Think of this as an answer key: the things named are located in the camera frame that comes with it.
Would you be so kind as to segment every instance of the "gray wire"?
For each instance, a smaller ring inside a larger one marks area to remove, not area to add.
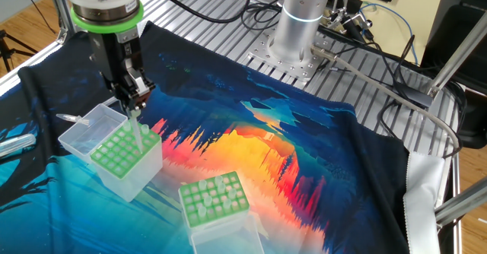
[[[356,69],[354,66],[350,65],[347,61],[345,61],[345,60],[343,60],[343,59],[341,59],[339,57],[335,57],[335,60],[338,63],[344,65],[351,72],[355,73],[355,75],[357,75],[360,79],[362,79],[363,81],[366,81],[369,84],[375,86],[377,89],[381,90],[385,94],[387,94],[390,97],[392,97],[393,99],[397,100],[397,102],[403,104],[404,106],[407,106],[411,110],[415,110],[415,111],[423,114],[424,116],[428,117],[436,125],[438,125],[444,131],[447,132],[447,134],[450,136],[451,140],[454,143],[454,150],[460,148],[460,141],[459,141],[459,139],[457,137],[457,134],[453,131],[453,129],[449,125],[447,125],[441,119],[439,119],[438,117],[434,116],[433,114],[427,112],[426,110],[424,110],[424,109],[422,109],[422,108],[414,105],[413,103],[411,103],[408,100],[402,98],[401,96],[395,94],[394,92],[392,92],[391,90],[389,90],[387,87],[384,87],[383,85],[381,85],[381,84],[377,83],[376,81],[370,79],[369,77],[367,77],[367,75],[362,74],[358,69]]]

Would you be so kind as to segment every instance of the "black chair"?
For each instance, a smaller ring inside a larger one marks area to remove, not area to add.
[[[438,31],[426,46],[422,67],[444,66],[458,46],[484,15],[487,0],[462,0],[445,14]],[[473,50],[452,80],[487,95],[487,38]],[[487,97],[466,92],[467,108],[459,136],[466,148],[487,145]]]

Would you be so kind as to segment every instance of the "silver cylinder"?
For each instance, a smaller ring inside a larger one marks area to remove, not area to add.
[[[279,24],[267,43],[270,54],[287,63],[308,63],[327,1],[285,0]]]

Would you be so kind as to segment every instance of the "green ring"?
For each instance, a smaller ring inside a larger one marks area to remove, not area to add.
[[[144,17],[144,6],[142,5],[142,3],[140,3],[138,14],[134,18],[117,25],[101,26],[86,23],[79,18],[73,8],[71,8],[71,17],[76,25],[92,33],[122,33],[137,26],[137,23],[142,20],[142,18]]]

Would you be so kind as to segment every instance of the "colorful cloth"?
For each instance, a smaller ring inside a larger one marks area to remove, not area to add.
[[[57,137],[110,98],[86,33],[0,97],[0,140],[35,148],[0,160],[2,253],[191,253],[177,190],[237,171],[265,253],[407,253],[408,152],[359,125],[351,105],[316,98],[149,24],[157,88],[139,122],[163,139],[164,166],[130,203]],[[234,253],[239,253],[239,242]]]

